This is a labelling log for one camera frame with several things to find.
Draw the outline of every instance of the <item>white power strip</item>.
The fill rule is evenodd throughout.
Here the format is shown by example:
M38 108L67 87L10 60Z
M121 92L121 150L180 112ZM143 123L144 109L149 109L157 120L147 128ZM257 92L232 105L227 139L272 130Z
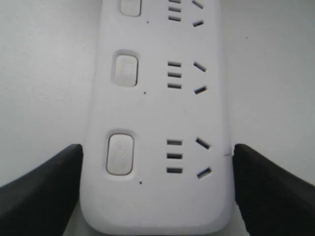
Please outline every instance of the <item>white power strip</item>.
M111 235L221 229L234 183L219 0L105 0L81 177Z

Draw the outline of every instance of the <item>power strip body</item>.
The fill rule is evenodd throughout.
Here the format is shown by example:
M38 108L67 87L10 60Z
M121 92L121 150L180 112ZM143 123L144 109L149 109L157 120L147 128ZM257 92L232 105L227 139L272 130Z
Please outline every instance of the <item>power strip body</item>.
M220 2L179 2L142 0L137 17L103 2L80 189L103 233L207 234L234 206ZM135 86L115 81L120 55L137 59ZM108 171L117 134L133 139L125 175Z

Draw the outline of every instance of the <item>gray surface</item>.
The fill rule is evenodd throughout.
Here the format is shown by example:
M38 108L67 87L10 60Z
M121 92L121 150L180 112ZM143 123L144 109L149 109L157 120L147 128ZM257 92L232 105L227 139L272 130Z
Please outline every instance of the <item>gray surface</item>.
M0 0L0 185L83 143L100 0ZM315 184L315 1L222 0L233 143ZM77 208L65 235L95 236ZM216 236L245 236L239 212Z

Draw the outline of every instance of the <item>horizontal socket slot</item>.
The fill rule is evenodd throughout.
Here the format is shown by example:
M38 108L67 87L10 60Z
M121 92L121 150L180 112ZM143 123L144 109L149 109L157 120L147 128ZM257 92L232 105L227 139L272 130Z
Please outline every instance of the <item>horizontal socket slot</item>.
M193 23L192 25L193 25L194 27L197 27L197 26L200 26L200 25L203 25L203 24L204 24L203 21L197 21L197 22Z
M179 85L179 84L170 84L170 83L168 83L167 87L169 89L182 89L182 85Z
M168 0L168 1L172 3L181 3L181 0Z
M204 91L206 91L206 90L207 90L207 87L206 87L206 86L201 87L201 88L198 88L198 89L195 90L195 94L199 94L199 93L204 92Z
M167 159L182 159L183 155L179 153L168 153Z
M171 140L171 139L167 140L167 145L178 145L178 146L181 146L182 144L183 144L182 140Z
M203 5L195 0L192 1L193 4L195 4L197 7L199 7L200 9L203 9Z
M182 20L180 17L177 17L177 16L168 16L168 19L170 21L181 21Z
M181 78L182 74L181 73L175 73L175 72L168 72L167 76L168 77L173 77L173 78Z
M199 70L202 70L203 72L206 72L207 68L201 64L199 64L198 62L194 62L193 64L194 66L196 66Z
M175 67L182 67L182 64L180 62L175 62L175 61L169 61L167 63L168 66L175 66Z
M182 174L183 168L167 167L166 172L170 174Z
M203 146L204 148L206 148L206 149L209 149L209 148L211 147L210 144L206 143L205 141L203 141L203 140L200 139L200 138L197 138L197 139L196 139L196 143L202 145L202 146Z
M210 167L208 167L207 169L205 169L202 172L198 173L197 177L198 177L198 179L201 179L201 178L207 176L210 173L211 173L211 169L210 169Z
M181 12L182 10L178 7L172 7L172 6L169 6L168 7L168 10L169 11L174 11L174 12Z

